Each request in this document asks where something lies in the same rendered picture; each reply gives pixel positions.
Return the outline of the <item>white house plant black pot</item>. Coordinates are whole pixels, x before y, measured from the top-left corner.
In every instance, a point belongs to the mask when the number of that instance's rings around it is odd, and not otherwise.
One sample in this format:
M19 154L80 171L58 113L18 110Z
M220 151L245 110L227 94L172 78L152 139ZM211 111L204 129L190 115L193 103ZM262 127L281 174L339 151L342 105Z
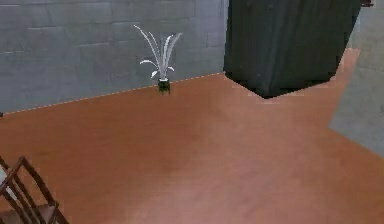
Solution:
M144 59L139 62L140 65L149 63L155 67L155 70L151 73L151 78L158 76L157 87L158 91L164 95L165 93L171 93L171 84L168 78L168 71L174 72L175 69L170 65L170 59L174 47L176 46L177 41L182 36L182 33L174 33L169 35L165 39L163 45L157 43L156 38L150 31L145 31L140 28L138 25L135 25L135 28L141 33L141 35L147 41L151 52L154 56L154 60Z

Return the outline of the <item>dark wooden cupboard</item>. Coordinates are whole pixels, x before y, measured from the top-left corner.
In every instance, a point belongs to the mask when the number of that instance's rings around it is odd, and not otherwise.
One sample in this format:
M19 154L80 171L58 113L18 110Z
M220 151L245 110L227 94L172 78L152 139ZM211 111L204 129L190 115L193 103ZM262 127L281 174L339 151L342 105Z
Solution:
M226 77L263 98L330 81L361 0L229 0Z

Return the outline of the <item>brown wooden chair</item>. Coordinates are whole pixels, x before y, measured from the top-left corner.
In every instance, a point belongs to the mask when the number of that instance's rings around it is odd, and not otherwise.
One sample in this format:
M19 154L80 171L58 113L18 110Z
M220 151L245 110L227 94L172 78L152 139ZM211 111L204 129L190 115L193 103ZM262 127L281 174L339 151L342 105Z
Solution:
M36 182L45 204L37 205L18 176L23 167ZM70 224L59 209L59 203L53 198L42 177L21 156L14 166L9 166L0 156L0 197L11 206L10 210L0 211L0 224Z

